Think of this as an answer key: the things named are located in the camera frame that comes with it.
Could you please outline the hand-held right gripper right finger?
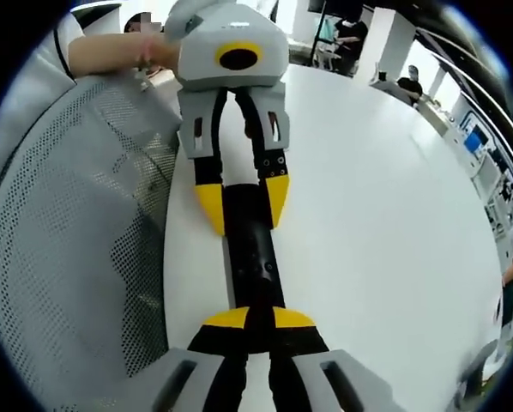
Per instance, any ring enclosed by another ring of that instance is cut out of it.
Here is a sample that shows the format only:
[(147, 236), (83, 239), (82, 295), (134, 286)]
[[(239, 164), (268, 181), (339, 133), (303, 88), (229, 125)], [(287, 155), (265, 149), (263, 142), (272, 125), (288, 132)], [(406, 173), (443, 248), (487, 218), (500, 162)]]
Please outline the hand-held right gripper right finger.
[(269, 388), (278, 411), (392, 411), (391, 386), (343, 349), (330, 349), (314, 322), (275, 306)]

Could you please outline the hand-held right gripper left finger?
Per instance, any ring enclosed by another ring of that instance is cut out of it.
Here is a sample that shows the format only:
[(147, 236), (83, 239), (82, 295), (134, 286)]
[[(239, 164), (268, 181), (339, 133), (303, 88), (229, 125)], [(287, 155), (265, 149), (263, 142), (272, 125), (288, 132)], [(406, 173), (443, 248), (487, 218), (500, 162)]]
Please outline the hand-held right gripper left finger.
[(249, 356), (247, 306), (206, 319), (187, 349), (174, 348), (160, 363), (153, 411), (237, 411)]

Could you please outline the person's left hand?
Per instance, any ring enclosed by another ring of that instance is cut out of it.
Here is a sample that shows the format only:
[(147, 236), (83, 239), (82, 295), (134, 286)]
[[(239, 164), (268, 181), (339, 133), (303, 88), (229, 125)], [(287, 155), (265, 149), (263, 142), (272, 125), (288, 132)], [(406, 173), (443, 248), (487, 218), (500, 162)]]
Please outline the person's left hand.
[(180, 54), (180, 42), (169, 41), (163, 34), (153, 34), (142, 42), (140, 62), (148, 67), (160, 67), (176, 71)]

